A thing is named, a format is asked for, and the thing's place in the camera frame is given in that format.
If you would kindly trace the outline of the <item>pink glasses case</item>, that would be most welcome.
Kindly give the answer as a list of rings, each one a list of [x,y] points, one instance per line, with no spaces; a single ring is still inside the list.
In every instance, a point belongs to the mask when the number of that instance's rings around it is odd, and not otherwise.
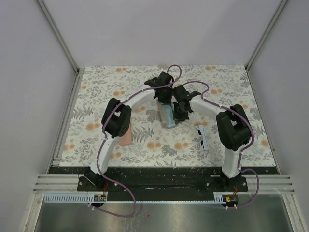
[[[120,146],[129,146],[132,145],[132,130],[131,125],[129,126],[127,132],[119,140]]]

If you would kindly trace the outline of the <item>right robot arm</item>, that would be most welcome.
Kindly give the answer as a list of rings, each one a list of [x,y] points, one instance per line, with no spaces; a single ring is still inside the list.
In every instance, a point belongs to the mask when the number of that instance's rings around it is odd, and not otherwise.
[[[219,138],[225,147],[220,187],[231,191],[237,186],[236,176],[241,173],[242,152],[254,142],[254,132],[241,105],[225,107],[201,97],[197,91],[192,93],[174,93],[174,119],[189,119],[189,113],[198,112],[215,118]]]

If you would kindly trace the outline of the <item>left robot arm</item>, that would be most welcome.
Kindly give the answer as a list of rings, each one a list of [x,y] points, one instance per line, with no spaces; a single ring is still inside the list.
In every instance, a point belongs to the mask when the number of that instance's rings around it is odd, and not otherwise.
[[[163,104],[171,103],[172,86],[178,80],[178,77],[173,78],[168,72],[162,71],[158,77],[147,80],[140,90],[127,99],[109,100],[101,120],[103,140],[94,160],[85,172],[85,178],[92,190],[103,189],[105,179],[111,181],[104,174],[108,169],[114,146],[129,131],[132,110],[155,98]]]

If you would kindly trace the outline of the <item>beige glasses case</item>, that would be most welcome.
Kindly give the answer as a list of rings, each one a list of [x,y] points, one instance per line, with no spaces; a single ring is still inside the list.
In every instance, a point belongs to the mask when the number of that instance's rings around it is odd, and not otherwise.
[[[158,110],[160,113],[160,118],[162,122],[162,126],[164,128],[173,128],[176,126],[176,122],[173,116],[173,108],[171,104],[162,104],[160,102],[157,103]]]

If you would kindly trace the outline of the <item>white frame sunglasses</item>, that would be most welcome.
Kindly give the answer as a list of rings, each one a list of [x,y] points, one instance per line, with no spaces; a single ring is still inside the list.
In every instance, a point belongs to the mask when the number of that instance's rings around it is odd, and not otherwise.
[[[206,128],[203,125],[197,125],[195,126],[195,128],[197,130],[197,134],[201,136],[200,149],[204,151],[209,151],[210,148],[206,139]]]

